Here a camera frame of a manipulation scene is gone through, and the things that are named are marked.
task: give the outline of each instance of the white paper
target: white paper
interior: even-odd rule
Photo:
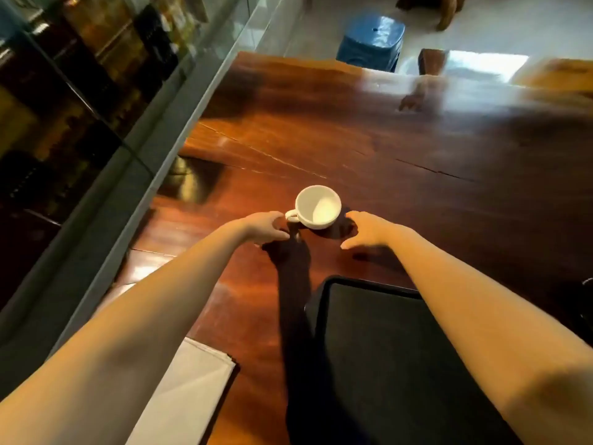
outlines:
[[[197,445],[234,366],[225,353],[186,337],[126,445]]]

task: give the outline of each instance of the stool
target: stool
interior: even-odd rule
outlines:
[[[403,23],[389,17],[361,15],[348,26],[336,59],[357,67],[393,72],[405,28]]]

